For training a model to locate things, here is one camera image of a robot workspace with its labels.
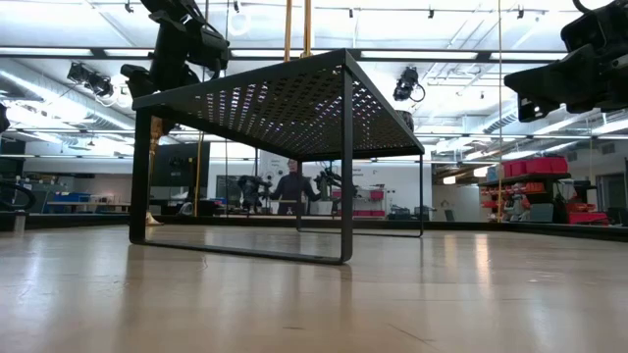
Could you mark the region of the tall gold candlestick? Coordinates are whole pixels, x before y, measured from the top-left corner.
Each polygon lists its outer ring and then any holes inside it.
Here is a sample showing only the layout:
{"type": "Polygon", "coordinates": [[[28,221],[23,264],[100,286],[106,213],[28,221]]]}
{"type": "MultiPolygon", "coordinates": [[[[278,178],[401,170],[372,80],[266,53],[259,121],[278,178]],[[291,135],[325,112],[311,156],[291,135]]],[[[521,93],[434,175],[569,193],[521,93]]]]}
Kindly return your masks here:
{"type": "Polygon", "coordinates": [[[285,31],[284,31],[284,62],[290,61],[292,7],[293,7],[293,0],[286,0],[285,31]]]}
{"type": "MultiPolygon", "coordinates": [[[[159,140],[163,136],[163,121],[160,118],[151,118],[151,130],[150,130],[150,145],[149,145],[149,173],[148,173],[148,188],[151,188],[152,176],[154,173],[155,157],[159,140]]],[[[145,223],[148,227],[157,227],[161,223],[158,222],[153,216],[150,210],[146,211],[145,223]]]]}
{"type": "Polygon", "coordinates": [[[312,11],[312,0],[304,0],[303,50],[300,54],[301,58],[310,57],[312,55],[312,11]]]}

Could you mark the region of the black overhead light bar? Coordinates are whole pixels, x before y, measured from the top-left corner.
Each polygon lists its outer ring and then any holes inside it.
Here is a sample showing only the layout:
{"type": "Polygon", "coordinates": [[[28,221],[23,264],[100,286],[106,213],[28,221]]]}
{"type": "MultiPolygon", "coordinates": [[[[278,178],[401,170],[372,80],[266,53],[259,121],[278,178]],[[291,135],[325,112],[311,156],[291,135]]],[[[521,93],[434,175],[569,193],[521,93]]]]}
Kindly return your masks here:
{"type": "MultiPolygon", "coordinates": [[[[0,57],[37,59],[132,60],[147,59],[152,48],[144,47],[45,47],[0,46],[0,57]]],[[[494,64],[548,64],[566,56],[561,51],[492,51],[445,49],[349,48],[349,54],[364,62],[427,62],[494,64]]]]}

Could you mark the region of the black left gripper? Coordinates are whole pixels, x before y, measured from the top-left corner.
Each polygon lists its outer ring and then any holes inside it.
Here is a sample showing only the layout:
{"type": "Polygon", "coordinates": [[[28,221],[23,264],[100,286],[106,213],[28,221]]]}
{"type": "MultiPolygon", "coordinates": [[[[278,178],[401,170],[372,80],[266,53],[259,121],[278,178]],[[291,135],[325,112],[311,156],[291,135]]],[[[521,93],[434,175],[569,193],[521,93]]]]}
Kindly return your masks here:
{"type": "Polygon", "coordinates": [[[160,24],[150,69],[124,64],[121,74],[127,78],[132,98],[151,95],[192,84],[192,71],[187,65],[187,37],[173,24],[160,24]]]}

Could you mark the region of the black perforated metal shelf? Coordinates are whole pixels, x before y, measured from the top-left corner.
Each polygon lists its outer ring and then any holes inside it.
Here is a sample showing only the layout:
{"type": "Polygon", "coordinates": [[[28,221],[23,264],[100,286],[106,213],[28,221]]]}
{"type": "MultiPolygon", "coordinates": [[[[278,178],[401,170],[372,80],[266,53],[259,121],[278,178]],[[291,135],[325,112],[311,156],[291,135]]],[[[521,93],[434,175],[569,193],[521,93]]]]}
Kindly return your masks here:
{"type": "Polygon", "coordinates": [[[407,124],[347,49],[211,79],[134,100],[136,112],[129,241],[146,237],[152,118],[191,126],[234,142],[305,162],[340,162],[337,257],[203,245],[201,251],[342,265],[353,252],[353,162],[425,153],[407,124]]]}

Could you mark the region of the black monitor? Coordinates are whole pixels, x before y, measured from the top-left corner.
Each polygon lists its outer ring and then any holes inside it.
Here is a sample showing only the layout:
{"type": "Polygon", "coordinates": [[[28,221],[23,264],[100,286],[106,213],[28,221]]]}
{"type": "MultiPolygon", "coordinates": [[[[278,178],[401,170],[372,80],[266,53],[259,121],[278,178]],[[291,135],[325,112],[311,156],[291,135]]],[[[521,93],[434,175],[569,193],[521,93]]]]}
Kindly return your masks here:
{"type": "MultiPolygon", "coordinates": [[[[200,187],[207,186],[210,142],[203,142],[200,187]]],[[[197,143],[158,145],[152,186],[195,186],[197,143]]]]}

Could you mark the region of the black table frame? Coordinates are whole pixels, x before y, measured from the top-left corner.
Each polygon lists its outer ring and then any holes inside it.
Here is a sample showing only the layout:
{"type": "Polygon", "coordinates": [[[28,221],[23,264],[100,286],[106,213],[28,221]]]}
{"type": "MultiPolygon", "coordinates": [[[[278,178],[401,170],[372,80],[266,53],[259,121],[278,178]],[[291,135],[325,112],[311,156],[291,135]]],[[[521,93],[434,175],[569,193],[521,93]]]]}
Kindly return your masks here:
{"type": "MultiPolygon", "coordinates": [[[[220,227],[294,227],[296,220],[270,218],[218,218],[218,217],[176,217],[159,216],[157,220],[166,225],[220,226],[220,227]]],[[[126,214],[28,214],[26,229],[96,227],[127,225],[130,217],[126,214]]],[[[386,230],[442,230],[479,232],[520,232],[540,235],[562,236],[581,239],[615,241],[628,243],[628,227],[573,226],[535,223],[467,223],[467,222],[420,222],[416,220],[355,220],[356,229],[386,230]]]]}

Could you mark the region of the person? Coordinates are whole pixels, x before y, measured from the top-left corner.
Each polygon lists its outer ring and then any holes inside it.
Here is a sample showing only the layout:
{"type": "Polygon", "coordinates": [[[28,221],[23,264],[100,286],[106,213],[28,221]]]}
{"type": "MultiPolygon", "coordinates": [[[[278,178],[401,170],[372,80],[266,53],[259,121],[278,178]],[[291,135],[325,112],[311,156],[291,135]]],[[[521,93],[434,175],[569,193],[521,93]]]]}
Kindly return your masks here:
{"type": "Polygon", "coordinates": [[[305,215],[306,204],[319,201],[321,193],[314,192],[309,179],[299,171],[298,163],[289,159],[288,173],[279,180],[270,198],[280,201],[278,215],[305,215]]]}

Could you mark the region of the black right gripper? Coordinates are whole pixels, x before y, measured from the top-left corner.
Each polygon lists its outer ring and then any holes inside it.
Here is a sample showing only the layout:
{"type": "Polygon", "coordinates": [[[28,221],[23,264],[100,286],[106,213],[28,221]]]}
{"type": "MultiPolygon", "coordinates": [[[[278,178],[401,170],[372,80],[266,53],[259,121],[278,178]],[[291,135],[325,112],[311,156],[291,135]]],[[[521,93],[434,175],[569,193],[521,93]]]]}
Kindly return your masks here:
{"type": "Polygon", "coordinates": [[[602,46],[587,45],[543,67],[506,75],[517,93],[518,121],[542,119],[562,104],[569,113],[628,108],[628,7],[599,7],[602,46]],[[597,98],[597,56],[602,92],[597,98]]]}

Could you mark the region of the black storage rack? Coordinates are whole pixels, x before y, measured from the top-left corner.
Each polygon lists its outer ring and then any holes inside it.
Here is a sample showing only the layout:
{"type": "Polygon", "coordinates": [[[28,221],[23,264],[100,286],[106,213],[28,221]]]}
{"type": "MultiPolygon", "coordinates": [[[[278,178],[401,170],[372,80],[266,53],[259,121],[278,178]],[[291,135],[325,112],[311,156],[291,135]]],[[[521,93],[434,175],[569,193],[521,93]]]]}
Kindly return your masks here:
{"type": "Polygon", "coordinates": [[[527,174],[479,184],[480,207],[489,223],[557,223],[560,187],[571,174],[527,174]]]}

